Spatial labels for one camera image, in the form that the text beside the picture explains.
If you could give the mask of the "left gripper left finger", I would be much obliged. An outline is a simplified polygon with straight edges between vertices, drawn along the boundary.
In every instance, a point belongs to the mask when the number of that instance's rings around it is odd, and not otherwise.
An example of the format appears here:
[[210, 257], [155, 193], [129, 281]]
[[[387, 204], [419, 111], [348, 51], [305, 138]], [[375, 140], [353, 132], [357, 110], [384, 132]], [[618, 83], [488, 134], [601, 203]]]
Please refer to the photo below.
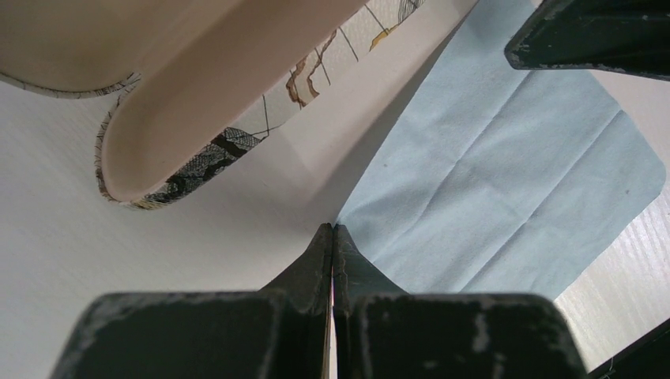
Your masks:
[[325, 378], [333, 227], [256, 291], [100, 296], [74, 325], [53, 378]]

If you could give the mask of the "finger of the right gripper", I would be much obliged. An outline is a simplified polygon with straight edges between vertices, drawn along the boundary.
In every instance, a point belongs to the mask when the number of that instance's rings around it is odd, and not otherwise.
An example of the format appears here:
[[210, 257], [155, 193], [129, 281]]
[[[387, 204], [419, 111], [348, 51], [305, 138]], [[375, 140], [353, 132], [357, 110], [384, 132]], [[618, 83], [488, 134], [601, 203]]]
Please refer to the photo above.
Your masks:
[[594, 69], [669, 79], [666, 0], [540, 3], [504, 49], [514, 69]]

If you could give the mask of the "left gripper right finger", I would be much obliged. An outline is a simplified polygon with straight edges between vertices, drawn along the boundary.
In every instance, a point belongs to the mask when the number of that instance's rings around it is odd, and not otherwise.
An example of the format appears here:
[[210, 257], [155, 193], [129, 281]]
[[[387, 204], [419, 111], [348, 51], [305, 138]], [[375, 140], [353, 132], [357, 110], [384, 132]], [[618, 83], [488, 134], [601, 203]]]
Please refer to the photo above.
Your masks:
[[409, 294], [333, 229], [341, 378], [584, 378], [563, 315], [533, 294]]

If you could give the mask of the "light blue cloth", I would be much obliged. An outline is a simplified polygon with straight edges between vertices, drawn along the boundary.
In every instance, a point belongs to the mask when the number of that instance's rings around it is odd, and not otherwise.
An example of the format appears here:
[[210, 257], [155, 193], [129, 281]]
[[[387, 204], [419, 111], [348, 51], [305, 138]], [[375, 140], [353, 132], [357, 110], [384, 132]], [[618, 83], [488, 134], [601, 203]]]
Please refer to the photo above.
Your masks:
[[666, 170], [586, 71], [519, 71], [529, 1], [481, 1], [338, 221], [410, 292], [556, 298], [662, 191]]

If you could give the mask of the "patterned glasses case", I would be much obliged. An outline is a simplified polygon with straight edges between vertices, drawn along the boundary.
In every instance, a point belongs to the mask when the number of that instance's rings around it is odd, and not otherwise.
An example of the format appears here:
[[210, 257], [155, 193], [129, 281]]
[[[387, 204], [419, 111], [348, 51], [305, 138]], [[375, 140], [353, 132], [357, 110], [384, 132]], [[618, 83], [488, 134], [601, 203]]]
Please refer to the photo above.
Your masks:
[[419, 1], [4, 1], [1, 79], [112, 95], [100, 194], [153, 210], [193, 193], [340, 80]]

